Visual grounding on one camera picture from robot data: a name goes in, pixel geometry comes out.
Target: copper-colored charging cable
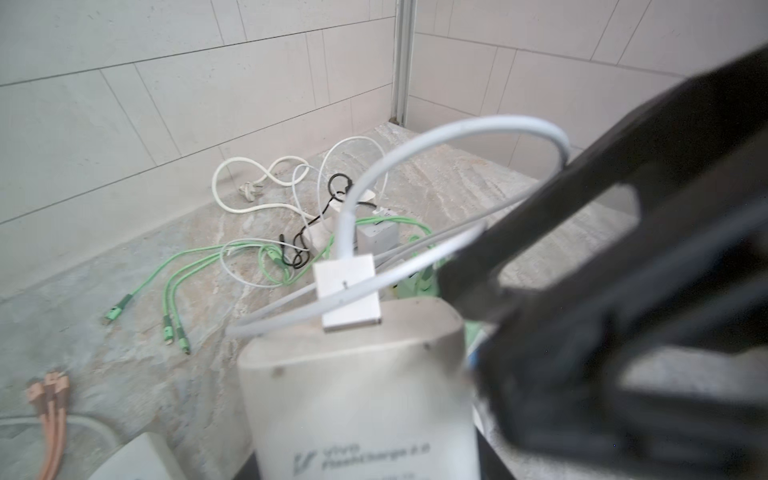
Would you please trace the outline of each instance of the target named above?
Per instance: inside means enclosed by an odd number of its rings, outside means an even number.
[[[53,480],[58,473],[67,434],[69,377],[58,372],[45,374],[43,382],[27,388],[27,400],[35,407],[45,434],[45,458],[38,480]]]

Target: black cable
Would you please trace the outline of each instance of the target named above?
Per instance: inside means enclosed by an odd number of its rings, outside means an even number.
[[[344,191],[336,191],[336,192],[334,192],[331,183],[333,182],[334,179],[336,179],[338,177],[346,178],[346,188],[344,189]],[[328,186],[327,186],[328,187],[328,193],[330,194],[331,198],[328,199],[328,202],[326,203],[326,206],[323,208],[323,215],[326,214],[326,211],[328,210],[328,207],[331,204],[331,200],[336,200],[336,201],[338,201],[338,202],[343,204],[344,200],[342,200],[341,198],[338,198],[336,195],[346,195],[347,193],[349,193],[349,189],[351,189],[353,185],[354,185],[354,183],[352,182],[352,179],[349,178],[349,175],[347,175],[347,174],[338,173],[338,174],[331,175],[331,178],[328,179]],[[378,205],[373,204],[371,202],[357,202],[357,204],[358,205],[366,205],[367,207],[373,207],[373,208],[378,208],[379,207]],[[318,215],[317,217],[314,217],[312,220],[307,222],[306,226],[302,226],[301,230],[299,230],[299,233],[297,233],[296,235],[293,236],[293,241],[291,243],[293,243],[293,245],[295,247],[298,247],[298,245],[296,245],[296,241],[300,240],[301,241],[301,248],[305,248],[306,249],[307,246],[306,246],[306,243],[304,242],[304,236],[303,236],[304,230],[306,230],[306,227],[308,227],[309,225],[312,225],[313,223],[317,222],[319,219],[320,219],[320,215]],[[280,241],[281,242],[285,242],[285,235],[283,235],[282,233],[280,234]],[[311,258],[310,252],[308,252],[308,251],[305,252],[305,251],[302,251],[302,250],[295,250],[296,253],[293,255],[293,260],[289,262],[288,260],[286,260],[286,246],[281,244],[280,245],[280,251],[282,252],[283,263],[285,263],[287,266],[292,267],[295,270],[303,268],[305,265],[308,264],[308,262],[310,261],[310,258]]]

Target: tiled wall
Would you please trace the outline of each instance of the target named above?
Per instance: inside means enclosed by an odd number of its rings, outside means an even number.
[[[580,153],[632,108],[768,41],[767,0],[417,0],[406,127],[529,114]],[[533,177],[555,149],[529,136],[456,146]],[[613,189],[600,199],[633,210]]]
[[[395,10],[3,2],[0,300],[210,202],[226,156],[311,155],[389,119]]]

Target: marble countertop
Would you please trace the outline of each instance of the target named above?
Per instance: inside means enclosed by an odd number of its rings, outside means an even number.
[[[391,150],[414,134],[384,124],[369,135]],[[327,168],[354,179],[378,156],[366,142],[352,142],[329,159]],[[319,165],[320,160],[317,155],[310,163]],[[277,174],[286,177],[290,169],[285,166]],[[385,203],[437,230],[491,207],[532,182],[497,164],[441,146],[391,172]],[[298,187],[307,210],[315,203],[314,191],[313,181]],[[238,198],[227,201],[244,204]],[[293,202],[289,188],[272,183],[259,201]],[[633,224],[633,217],[626,214],[599,204],[587,206],[508,265],[502,282],[545,286]],[[280,233],[293,237],[300,225],[300,218],[287,209],[236,215],[210,204],[6,300],[0,304],[0,360],[6,365],[0,370],[2,415],[30,415],[24,398],[26,382],[49,369],[65,369],[73,385],[72,412],[105,421],[125,441],[145,431],[161,434],[190,480],[229,480],[250,454],[250,432],[235,368],[245,342],[226,337],[224,327],[306,285],[311,275],[290,289],[273,290],[236,283],[217,264],[190,278],[177,294],[190,356],[175,344],[162,342],[161,291],[176,269],[163,272],[142,290],[112,325],[102,325],[101,317],[180,250],[241,237],[277,238]],[[401,229],[404,238],[410,233],[415,231]],[[174,265],[186,263],[178,260]],[[246,278],[257,278],[255,256],[239,256],[233,265]],[[40,429],[1,430],[0,478],[34,478],[43,448]],[[87,478],[108,455],[95,434],[72,427],[58,478]]]

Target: wall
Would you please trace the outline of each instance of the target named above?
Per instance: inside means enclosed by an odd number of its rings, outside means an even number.
[[[768,41],[766,0],[417,0],[406,127],[530,114],[574,155],[683,78]],[[555,150],[530,136],[456,146],[533,177]],[[626,191],[600,199],[634,208]]]
[[[0,296],[210,202],[225,156],[315,154],[389,119],[395,8],[0,3]]]

